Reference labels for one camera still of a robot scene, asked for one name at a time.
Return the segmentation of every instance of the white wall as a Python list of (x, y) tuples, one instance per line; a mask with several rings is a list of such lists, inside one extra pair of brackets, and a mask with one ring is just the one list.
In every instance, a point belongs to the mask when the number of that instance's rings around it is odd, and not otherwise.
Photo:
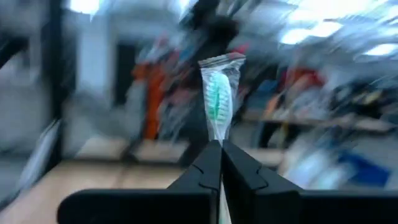
[(77, 38), (76, 93), (89, 94), (110, 107), (113, 102), (116, 33), (107, 17), (82, 18)]

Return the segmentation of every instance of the clear plastic bag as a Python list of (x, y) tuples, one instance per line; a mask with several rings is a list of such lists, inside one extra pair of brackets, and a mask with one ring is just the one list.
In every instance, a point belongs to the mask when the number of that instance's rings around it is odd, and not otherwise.
[(338, 189), (356, 169), (341, 162), (343, 148), (338, 147), (339, 129), (315, 128), (301, 134), (285, 153), (278, 173), (304, 189)]
[[(217, 139), (222, 143), (223, 139), (226, 139), (229, 133), (229, 126), (231, 124), (233, 115), (233, 102), (238, 91), (240, 71), (239, 68), (243, 65), (246, 57), (239, 53), (230, 53), (226, 55), (220, 55), (206, 60), (199, 61), (201, 67), (201, 76), (203, 79), (203, 94), (205, 97), (205, 111), (206, 120), (208, 125), (209, 139)], [(209, 113), (209, 106), (206, 102), (206, 93), (211, 85), (211, 80), (217, 76), (226, 76), (230, 85), (229, 103), (226, 113), (226, 119), (223, 121), (224, 125), (220, 126), (207, 116)]]

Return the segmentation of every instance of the table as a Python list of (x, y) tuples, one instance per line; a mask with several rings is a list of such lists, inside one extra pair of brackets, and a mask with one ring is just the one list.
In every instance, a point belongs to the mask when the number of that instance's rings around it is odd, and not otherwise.
[(183, 170), (120, 162), (63, 161), (0, 213), (0, 224), (56, 224), (59, 203), (82, 189), (164, 189)]

